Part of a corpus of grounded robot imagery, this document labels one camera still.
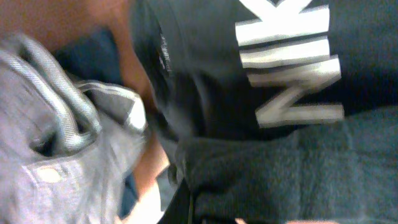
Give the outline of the dark green Nike t-shirt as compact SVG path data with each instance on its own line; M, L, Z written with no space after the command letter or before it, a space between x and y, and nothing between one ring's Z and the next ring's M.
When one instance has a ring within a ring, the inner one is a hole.
M162 223L397 222L397 1L136 1Z

